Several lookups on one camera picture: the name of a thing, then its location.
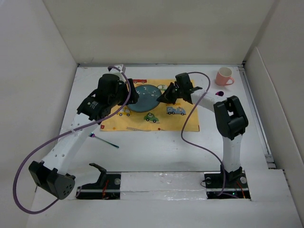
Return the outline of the yellow car-print cloth placemat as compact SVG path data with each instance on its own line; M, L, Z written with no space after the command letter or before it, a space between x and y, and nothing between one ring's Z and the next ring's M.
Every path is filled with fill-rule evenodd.
M135 88L140 85L153 85L163 94L172 79L134 79ZM180 131L193 105L182 99L175 104L160 103L148 112L131 111L127 106L116 116L101 123L100 131Z

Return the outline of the teal ceramic plate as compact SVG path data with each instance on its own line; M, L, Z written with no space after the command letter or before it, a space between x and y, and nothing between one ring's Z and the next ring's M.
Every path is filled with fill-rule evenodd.
M148 112L156 108L160 102L157 99L162 95L159 88L154 85L140 85L135 88L139 95L138 101L135 104L129 104L127 107L138 113Z

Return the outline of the purple metallic spoon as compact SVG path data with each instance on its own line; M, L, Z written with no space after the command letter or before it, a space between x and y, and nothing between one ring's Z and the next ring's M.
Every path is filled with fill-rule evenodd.
M224 92L223 92L223 91L218 91L218 92L216 92L216 95L217 95L217 96L223 96L223 95L224 95Z

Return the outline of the pink ceramic mug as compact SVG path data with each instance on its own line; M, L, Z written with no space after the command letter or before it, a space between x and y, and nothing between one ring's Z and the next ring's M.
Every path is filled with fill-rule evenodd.
M232 70L228 67L221 67L216 75L215 83L218 86L229 86L234 84L235 80L232 77Z

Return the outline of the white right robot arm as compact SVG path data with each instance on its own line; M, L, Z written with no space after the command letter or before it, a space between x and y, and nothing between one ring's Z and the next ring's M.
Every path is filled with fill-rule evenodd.
M248 118L239 98L235 95L226 99L209 92L209 86L194 87L189 73L176 75L176 81L170 83L165 92L157 98L158 102L174 104L177 99L201 106L215 115L217 130L223 138L223 160L219 181L225 187L231 187L237 181L237 173L242 172L240 148L243 134L248 126Z

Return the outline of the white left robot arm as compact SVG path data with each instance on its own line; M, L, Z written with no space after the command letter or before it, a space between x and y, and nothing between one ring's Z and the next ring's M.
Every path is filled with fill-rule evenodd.
M115 74L102 75L97 89L77 108L72 132L59 140L40 162L30 164L28 169L36 185L59 200L65 199L75 186L75 177L67 173L68 167L89 134L110 115L113 107L135 104L138 98L131 78L124 82Z

